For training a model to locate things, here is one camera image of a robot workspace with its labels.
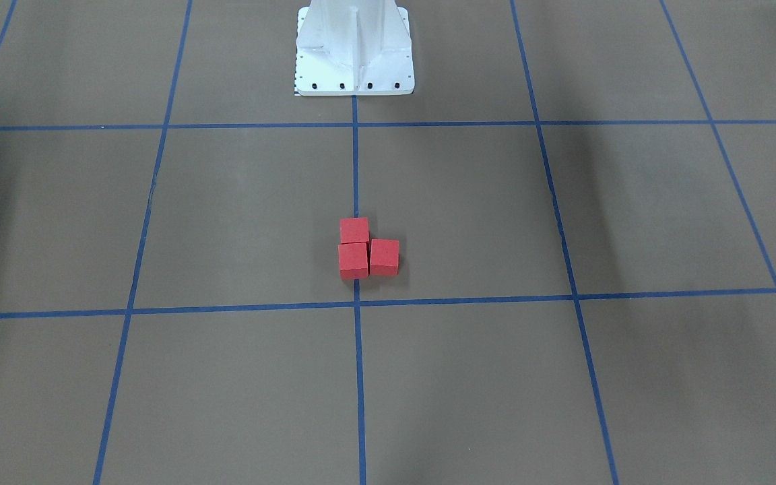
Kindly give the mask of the red cube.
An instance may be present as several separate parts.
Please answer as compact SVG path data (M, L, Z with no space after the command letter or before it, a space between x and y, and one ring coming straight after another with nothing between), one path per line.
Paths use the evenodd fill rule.
M366 242L349 242L337 246L338 271L341 280L367 279L369 255Z
M339 243L341 245L357 245L370 243L370 227L368 218L342 218L339 221Z
M400 264L400 240L370 240L369 272L372 276L397 276Z

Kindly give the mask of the white pedestal column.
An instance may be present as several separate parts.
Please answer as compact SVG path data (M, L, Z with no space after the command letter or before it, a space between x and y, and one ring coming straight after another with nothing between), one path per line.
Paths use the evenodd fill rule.
M295 95L415 91L410 15L396 2L311 1L296 21Z

